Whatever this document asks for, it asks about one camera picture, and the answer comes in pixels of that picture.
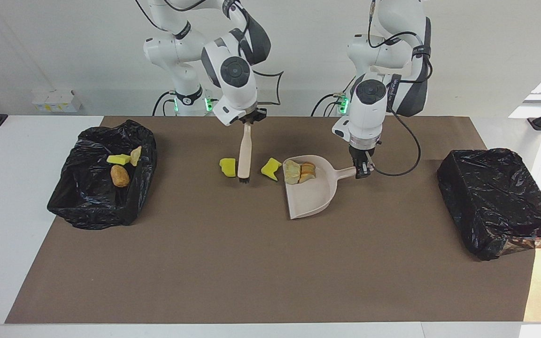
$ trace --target white box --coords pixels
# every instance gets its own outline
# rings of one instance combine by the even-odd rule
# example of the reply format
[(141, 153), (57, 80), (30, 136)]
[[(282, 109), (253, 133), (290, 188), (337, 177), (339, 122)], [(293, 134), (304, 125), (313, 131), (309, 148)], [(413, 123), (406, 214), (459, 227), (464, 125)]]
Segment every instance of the white box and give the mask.
[(60, 92), (58, 106), (65, 113), (77, 113), (81, 109), (81, 101), (72, 91)]
[(61, 96), (57, 91), (51, 92), (47, 100), (45, 100), (45, 110), (51, 113), (61, 113), (60, 99)]
[(49, 112), (47, 109), (45, 109), (45, 101), (47, 101), (47, 98), (49, 98), (48, 92), (37, 92), (35, 94), (35, 98), (32, 99), (32, 105), (34, 105), (35, 109), (38, 111), (47, 113)]

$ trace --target white wall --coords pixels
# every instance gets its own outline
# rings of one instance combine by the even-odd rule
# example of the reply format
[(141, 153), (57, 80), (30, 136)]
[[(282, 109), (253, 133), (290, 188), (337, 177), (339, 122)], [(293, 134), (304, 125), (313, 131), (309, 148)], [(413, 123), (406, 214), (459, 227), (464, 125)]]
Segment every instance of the white wall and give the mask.
[[(256, 68), (286, 71), (284, 105), (269, 114), (307, 114), (354, 75), (345, 46), (366, 32), (368, 0), (243, 4), (273, 43)], [(432, 0), (425, 12), (433, 21), (435, 73), (424, 114), (506, 117), (540, 83), (541, 1)], [(209, 39), (231, 28), (211, 9), (187, 16)], [(142, 55), (143, 41), (158, 34), (133, 0), (0, 0), (0, 111), (34, 114), (31, 91), (54, 87), (74, 89), (81, 114), (148, 114), (172, 88)], [(261, 100), (273, 99), (273, 86), (261, 81)]]

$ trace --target bread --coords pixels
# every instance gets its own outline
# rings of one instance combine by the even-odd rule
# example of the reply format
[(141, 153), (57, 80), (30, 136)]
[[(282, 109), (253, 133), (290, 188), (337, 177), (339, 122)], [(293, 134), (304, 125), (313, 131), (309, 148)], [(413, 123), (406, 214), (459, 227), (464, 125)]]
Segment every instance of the bread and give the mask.
[(129, 173), (121, 165), (114, 165), (112, 170), (110, 170), (110, 176), (112, 176), (112, 183), (118, 188), (124, 188), (131, 182)]
[(299, 183), (306, 182), (309, 179), (316, 179), (316, 166), (310, 162), (304, 162), (300, 169)]

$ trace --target green led light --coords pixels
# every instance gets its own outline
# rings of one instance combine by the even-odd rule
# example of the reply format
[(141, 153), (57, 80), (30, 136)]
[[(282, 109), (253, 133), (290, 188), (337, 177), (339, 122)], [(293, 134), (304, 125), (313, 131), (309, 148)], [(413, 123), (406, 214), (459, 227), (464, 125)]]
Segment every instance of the green led light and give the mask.
[(204, 98), (204, 101), (206, 101), (206, 109), (212, 111), (212, 102), (210, 102), (210, 99)]
[(350, 99), (346, 98), (345, 96), (343, 96), (341, 98), (341, 107), (340, 107), (340, 114), (342, 115), (346, 115), (346, 113), (348, 112), (348, 105), (350, 104)]

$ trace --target brush handle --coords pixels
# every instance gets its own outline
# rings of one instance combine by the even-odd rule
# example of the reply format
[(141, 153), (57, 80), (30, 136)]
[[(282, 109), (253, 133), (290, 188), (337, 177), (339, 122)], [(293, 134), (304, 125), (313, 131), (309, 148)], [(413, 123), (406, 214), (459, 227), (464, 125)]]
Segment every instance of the brush handle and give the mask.
[(249, 179), (249, 169), (252, 163), (252, 124), (243, 125), (243, 138), (239, 148), (239, 162), (237, 176), (240, 179)]

